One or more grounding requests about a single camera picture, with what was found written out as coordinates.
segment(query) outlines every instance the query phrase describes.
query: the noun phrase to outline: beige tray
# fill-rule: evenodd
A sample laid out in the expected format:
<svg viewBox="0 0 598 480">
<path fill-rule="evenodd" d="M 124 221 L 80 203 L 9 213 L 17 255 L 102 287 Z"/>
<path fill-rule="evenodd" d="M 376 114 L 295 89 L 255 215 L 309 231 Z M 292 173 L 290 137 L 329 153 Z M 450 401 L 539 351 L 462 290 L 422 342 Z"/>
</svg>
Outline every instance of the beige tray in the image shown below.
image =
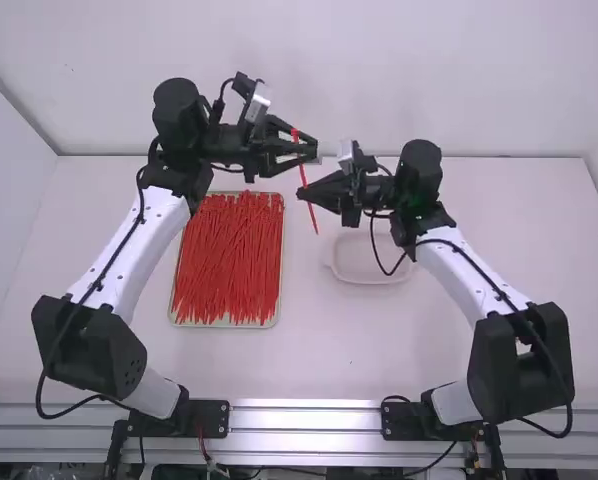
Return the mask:
<svg viewBox="0 0 598 480">
<path fill-rule="evenodd" d="M 286 224 L 286 209 L 285 209 L 285 199 L 283 197 L 283 194 L 279 193 L 279 192 L 258 192 L 258 191 L 254 191 L 254 190 L 250 190 L 252 193 L 267 193 L 267 194 L 278 194 L 281 195 L 281 201 L 284 205 L 284 209 L 283 209 L 283 213 L 282 213 L 282 224 L 281 224 L 281 259 L 280 259 L 280 263 L 279 263 L 279 270 L 280 270 L 280 274 L 279 274 L 279 296 L 277 297 L 277 306 L 275 308 L 275 313 L 272 316 L 272 318 L 270 320 L 268 320 L 266 323 L 264 323 L 263 325 L 261 325 L 259 323 L 259 321 L 255 321 L 252 323 L 240 323 L 239 325 L 230 322 L 230 315 L 228 315 L 228 312 L 224 313 L 223 317 L 221 318 L 217 318 L 215 319 L 215 321 L 211 324 L 204 324 L 203 322 L 199 322 L 196 323 L 193 321 L 190 321 L 190 318 L 186 318 L 184 323 L 176 323 L 177 322 L 177 315 L 175 312 L 172 311 L 172 302 L 174 300 L 174 295 L 175 295 L 175 280 L 177 278 L 177 270 L 179 269 L 179 260 L 181 259 L 181 247 L 183 246 L 183 235 L 181 236 L 181 243 L 179 244 L 179 255 L 177 256 L 177 268 L 175 268 L 175 273 L 172 276 L 172 288 L 170 290 L 170 301 L 168 302 L 168 318 L 170 319 L 170 323 L 172 323 L 172 325 L 174 325 L 175 327 L 204 327 L 204 328 L 253 328 L 253 329 L 265 329 L 265 328 L 270 328 L 274 325 L 277 324 L 277 321 L 279 320 L 279 309 L 281 308 L 281 281 L 283 278 L 283 247 L 284 247 L 284 236 L 285 236 L 285 224 Z M 233 196 L 238 196 L 241 192 L 223 192 L 223 191 L 217 191 L 217 192 L 208 192 L 208 196 L 210 195 L 233 195 Z"/>
</svg>

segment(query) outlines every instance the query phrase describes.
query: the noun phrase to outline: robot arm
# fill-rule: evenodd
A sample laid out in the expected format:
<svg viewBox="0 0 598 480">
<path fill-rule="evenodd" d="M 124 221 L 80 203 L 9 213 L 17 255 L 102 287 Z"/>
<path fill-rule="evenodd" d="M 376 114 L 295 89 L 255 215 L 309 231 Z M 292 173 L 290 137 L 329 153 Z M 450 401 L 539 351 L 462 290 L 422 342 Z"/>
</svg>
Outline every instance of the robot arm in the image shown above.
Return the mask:
<svg viewBox="0 0 598 480">
<path fill-rule="evenodd" d="M 438 201 L 439 148 L 425 140 L 407 143 L 394 176 L 369 175 L 387 169 L 356 142 L 344 144 L 340 158 L 340 171 L 300 188 L 297 197 L 341 215 L 342 225 L 353 228 L 362 211 L 370 211 L 371 238 L 377 211 L 388 211 L 403 256 L 441 283 L 474 330 L 466 377 L 422 394 L 421 403 L 432 412 L 431 429 L 473 421 L 497 425 L 564 404 L 570 411 L 574 383 L 566 316 L 554 303 L 535 305 L 470 248 Z M 519 354 L 517 341 L 530 351 Z"/>
<path fill-rule="evenodd" d="M 91 390 L 133 411 L 160 419 L 172 433 L 194 430 L 188 391 L 147 366 L 147 352 L 129 327 L 139 295 L 172 239 L 195 214 L 213 168 L 239 165 L 246 182 L 272 177 L 317 155 L 317 141 L 279 138 L 292 127 L 267 115 L 270 90 L 241 73 L 231 79 L 244 99 L 236 125 L 220 124 L 223 99 L 212 108 L 196 86 L 175 78 L 154 94 L 159 136 L 137 173 L 137 198 L 110 243 L 62 298 L 42 296 L 32 322 L 43 361 L 37 410 L 47 377 Z M 278 157 L 295 158 L 278 161 Z"/>
</svg>

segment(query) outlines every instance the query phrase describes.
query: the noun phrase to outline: wire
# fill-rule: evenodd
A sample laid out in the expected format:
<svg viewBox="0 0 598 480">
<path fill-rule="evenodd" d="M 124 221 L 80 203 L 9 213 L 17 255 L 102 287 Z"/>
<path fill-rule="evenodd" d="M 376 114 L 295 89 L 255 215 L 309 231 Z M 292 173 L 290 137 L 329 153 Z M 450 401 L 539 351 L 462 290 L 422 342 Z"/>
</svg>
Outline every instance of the wire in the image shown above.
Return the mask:
<svg viewBox="0 0 598 480">
<path fill-rule="evenodd" d="M 294 472 L 294 473 L 301 473 L 303 475 L 312 475 L 314 477 L 325 477 L 326 474 L 322 472 L 315 472 L 312 470 L 304 470 L 302 468 L 294 468 L 294 467 L 277 467 L 277 466 L 270 466 L 270 467 L 259 467 L 258 470 L 250 475 L 249 477 L 244 478 L 237 478 L 236 480 L 254 480 L 257 476 L 264 470 L 281 470 L 284 472 Z"/>
<path fill-rule="evenodd" d="M 228 172 L 228 173 L 243 173 L 243 168 L 236 168 L 236 169 L 232 169 L 232 168 L 227 168 L 227 167 L 220 167 L 219 165 L 215 165 L 214 163 L 211 163 L 210 166 L 215 169 L 215 170 L 221 170 L 222 172 Z"/>
<path fill-rule="evenodd" d="M 375 217 L 375 218 L 379 218 L 381 220 L 390 218 L 390 215 L 387 215 L 387 214 L 386 215 L 382 215 L 380 213 L 376 213 L 376 214 L 373 215 L 372 212 L 367 212 L 365 210 L 363 211 L 363 214 L 366 217 Z"/>
<path fill-rule="evenodd" d="M 257 470 L 255 473 L 253 473 L 252 475 L 248 476 L 248 477 L 243 477 L 243 478 L 237 478 L 236 480 L 254 480 L 255 478 L 257 478 L 259 476 L 259 474 L 261 472 L 263 472 L 264 467 L 259 467 L 259 470 Z"/>
<path fill-rule="evenodd" d="M 397 263 L 395 263 L 395 266 L 392 267 L 390 271 L 386 270 L 386 268 L 383 266 L 383 263 L 381 263 L 381 260 L 379 259 L 379 252 L 377 252 L 377 244 L 375 243 L 375 218 L 377 218 L 376 213 L 377 207 L 375 206 L 372 209 L 372 214 L 370 215 L 370 243 L 372 244 L 372 253 L 375 254 L 375 260 L 377 261 L 377 265 L 379 265 L 379 268 L 381 269 L 383 274 L 386 277 L 391 277 L 395 274 L 401 263 L 405 260 L 407 253 L 403 252 L 401 257 L 399 257 L 399 260 L 397 260 Z"/>
<path fill-rule="evenodd" d="M 226 87 L 228 86 L 229 83 L 234 82 L 234 77 L 231 77 L 227 80 L 224 80 L 224 82 L 221 84 L 221 88 L 219 89 L 219 100 L 223 101 L 223 94 L 226 90 Z"/>
<path fill-rule="evenodd" d="M 380 163 L 377 163 L 377 167 L 379 167 L 379 169 L 385 172 L 389 177 L 392 177 L 392 172 L 388 170 L 386 167 L 384 167 Z"/>
<path fill-rule="evenodd" d="M 148 158 L 149 159 L 151 158 L 151 156 L 154 156 L 156 154 L 156 149 L 157 149 L 158 142 L 159 142 L 158 137 L 155 138 L 151 142 L 150 148 L 148 150 Z M 106 274 L 108 273 L 108 271 L 110 270 L 110 268 L 114 264 L 115 260 L 117 260 L 117 258 L 121 254 L 121 251 L 126 246 L 126 244 L 128 243 L 128 241 L 130 240 L 130 237 L 132 236 L 132 234 L 135 232 L 135 230 L 137 230 L 137 227 L 141 223 L 144 222 L 144 216 L 143 216 L 143 214 L 144 214 L 145 199 L 144 199 L 144 196 L 143 196 L 143 189 L 139 185 L 139 180 L 141 179 L 141 175 L 143 174 L 143 171 L 145 170 L 145 168 L 146 168 L 145 166 L 141 167 L 137 171 L 137 174 L 135 176 L 135 183 L 137 184 L 137 192 L 138 192 L 138 195 L 139 195 L 139 213 L 137 214 L 137 217 L 135 218 L 135 221 L 133 222 L 132 226 L 130 227 L 130 230 L 128 230 L 128 233 L 126 233 L 126 236 L 119 243 L 119 246 L 117 247 L 117 249 L 110 256 L 110 259 L 108 260 L 108 262 L 104 266 L 103 270 L 101 270 L 101 273 L 99 274 L 99 276 L 97 277 L 97 279 L 94 282 L 92 282 L 92 284 L 90 285 L 90 287 L 88 288 L 88 290 L 86 290 L 86 293 L 84 293 L 83 297 L 81 297 L 81 299 L 77 302 L 77 304 L 72 309 L 72 312 L 70 312 L 70 315 L 68 316 L 68 318 L 66 319 L 65 323 L 63 324 L 63 327 L 61 327 L 61 330 L 59 331 L 59 333 L 55 337 L 55 340 L 52 343 L 52 345 L 50 346 L 50 350 L 48 351 L 48 356 L 46 357 L 46 360 L 43 363 L 43 368 L 41 370 L 41 374 L 39 375 L 39 381 L 37 382 L 37 389 L 35 391 L 35 409 L 37 410 L 37 414 L 39 415 L 39 417 L 43 418 L 44 420 L 54 420 L 54 419 L 63 417 L 64 415 L 67 415 L 70 412 L 73 412 L 77 408 L 82 407 L 86 403 L 91 402 L 93 400 L 109 400 L 108 398 L 106 398 L 103 395 L 92 395 L 90 397 L 84 398 L 80 402 L 75 403 L 74 405 L 66 408 L 65 410 L 61 410 L 60 412 L 46 413 L 43 410 L 41 396 L 42 396 L 42 393 L 43 393 L 43 385 L 44 385 L 44 383 L 46 381 L 46 378 L 48 376 L 48 370 L 49 370 L 50 365 L 52 364 L 52 362 L 53 362 L 53 360 L 54 360 L 54 358 L 55 358 L 55 356 L 57 354 L 57 351 L 59 350 L 59 344 L 63 341 L 64 337 L 66 336 L 68 330 L 72 326 L 72 323 L 74 322 L 75 318 L 77 317 L 77 314 L 79 313 L 79 311 L 83 307 L 84 303 L 88 300 L 88 298 L 90 298 L 90 296 L 96 290 L 100 290 L 103 287 L 103 284 L 101 282 L 106 277 Z M 115 403 L 115 405 L 117 405 L 117 406 L 121 406 L 121 404 L 119 404 L 116 401 L 113 402 L 113 403 Z"/>
<path fill-rule="evenodd" d="M 451 442 L 450 445 L 448 446 L 448 448 L 446 448 L 446 450 L 441 455 L 439 455 L 433 462 L 429 463 L 425 467 L 417 468 L 417 469 L 411 470 L 409 472 L 404 472 L 402 475 L 397 476 L 397 477 L 384 477 L 384 476 L 380 476 L 380 475 L 374 475 L 374 478 L 382 478 L 382 479 L 386 479 L 386 480 L 401 480 L 401 479 L 407 479 L 407 478 L 411 477 L 412 475 L 417 475 L 419 473 L 427 472 L 431 468 L 436 467 L 439 464 L 439 462 L 441 462 L 444 458 L 446 458 L 448 456 L 448 454 L 452 451 L 452 449 L 455 448 L 455 445 L 457 445 L 456 440 Z"/>
<path fill-rule="evenodd" d="M 139 453 L 141 454 L 141 466 L 146 466 L 146 452 L 143 449 L 143 429 L 139 433 Z"/>
<path fill-rule="evenodd" d="M 550 437 L 553 437 L 553 438 L 566 437 L 572 430 L 572 421 L 573 421 L 572 402 L 569 399 L 568 388 L 566 387 L 566 383 L 563 379 L 563 375 L 561 374 L 561 371 L 559 370 L 559 367 L 557 366 L 556 360 L 554 359 L 554 357 L 548 350 L 548 347 L 546 346 L 546 344 L 543 342 L 543 340 L 541 339 L 541 337 L 535 330 L 532 323 L 530 323 L 523 315 L 521 315 L 520 310 L 517 308 L 517 306 L 514 303 L 512 303 L 512 301 L 510 300 L 510 298 L 508 297 L 506 292 L 504 292 L 501 288 L 499 288 L 499 285 L 497 285 L 496 282 L 494 280 L 492 280 L 492 278 L 490 278 L 490 276 L 472 258 L 470 258 L 470 256 L 462 248 L 455 245 L 453 242 L 451 242 L 449 240 L 445 240 L 445 239 L 441 239 L 441 238 L 428 238 L 425 240 L 421 240 L 421 241 L 417 242 L 415 246 L 418 247 L 418 246 L 425 245 L 428 243 L 441 243 L 443 245 L 447 245 L 447 246 L 451 247 L 456 253 L 460 254 L 464 258 L 464 260 L 466 260 L 470 264 L 470 266 L 472 268 L 474 268 L 477 271 L 477 273 L 479 273 L 479 275 L 481 275 L 481 277 L 486 281 L 486 283 L 488 283 L 488 285 L 490 285 L 490 287 L 504 301 L 504 303 L 510 308 L 510 310 L 512 310 L 515 313 L 515 315 L 517 315 L 526 324 L 528 333 L 530 333 L 530 336 L 532 337 L 532 340 L 533 340 L 532 345 L 534 347 L 538 348 L 541 351 L 541 354 L 548 360 L 548 363 L 550 364 L 550 369 L 555 374 L 558 387 L 564 396 L 564 400 L 566 403 L 566 426 L 564 427 L 564 429 L 561 432 L 555 433 L 551 430 L 548 430 L 546 427 L 543 427 L 542 425 L 539 425 L 538 423 L 533 422 L 532 420 L 528 420 L 527 418 L 521 417 L 521 418 L 518 418 L 517 420 L 519 420 L 520 422 L 523 422 L 527 425 L 530 425 L 533 428 L 536 428 L 540 432 L 545 433 L 546 435 L 549 435 Z"/>
</svg>

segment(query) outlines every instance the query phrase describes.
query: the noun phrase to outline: white wall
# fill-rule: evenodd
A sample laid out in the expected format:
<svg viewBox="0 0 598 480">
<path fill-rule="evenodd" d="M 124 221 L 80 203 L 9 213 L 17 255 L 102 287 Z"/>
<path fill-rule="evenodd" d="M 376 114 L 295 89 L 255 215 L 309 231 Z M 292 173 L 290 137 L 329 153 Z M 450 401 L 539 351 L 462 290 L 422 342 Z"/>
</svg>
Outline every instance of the white wall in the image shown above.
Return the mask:
<svg viewBox="0 0 598 480">
<path fill-rule="evenodd" d="M 598 0 L 0 1 L 0 77 L 65 153 L 143 152 L 159 82 L 236 69 L 327 143 L 579 154 L 598 185 Z"/>
<path fill-rule="evenodd" d="M 55 163 L 54 152 L 0 94 L 0 309 Z"/>
</svg>

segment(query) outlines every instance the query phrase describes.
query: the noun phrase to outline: table surface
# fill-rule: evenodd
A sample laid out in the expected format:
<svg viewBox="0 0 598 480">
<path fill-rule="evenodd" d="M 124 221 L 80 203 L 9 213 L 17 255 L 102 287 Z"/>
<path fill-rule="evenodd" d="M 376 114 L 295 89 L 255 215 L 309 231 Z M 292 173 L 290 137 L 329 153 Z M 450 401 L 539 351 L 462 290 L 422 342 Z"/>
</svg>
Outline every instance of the table surface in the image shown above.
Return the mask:
<svg viewBox="0 0 598 480">
<path fill-rule="evenodd" d="M 0 318 L 0 402 L 31 401 L 41 369 L 31 307 L 42 293 L 63 294 L 96 257 L 126 214 L 144 161 L 73 157 L 58 164 Z M 306 171 L 310 181 L 335 168 L 325 159 Z M 598 196 L 584 162 L 452 158 L 443 168 L 441 198 L 474 249 L 531 299 L 555 301 L 567 313 L 576 404 L 598 407 Z M 192 396 L 226 398 L 416 398 L 463 376 L 472 332 L 435 279 L 418 266 L 407 282 L 388 287 L 335 279 L 321 258 L 342 232 L 339 217 L 316 209 L 315 235 L 306 205 L 294 200 L 299 183 L 290 172 L 252 187 L 286 200 L 278 323 L 266 330 L 172 326 L 177 237 L 132 322 L 150 365 Z M 221 172 L 213 182 L 214 190 L 244 186 L 241 175 Z M 48 401 L 83 396 L 52 381 L 47 387 Z"/>
</svg>

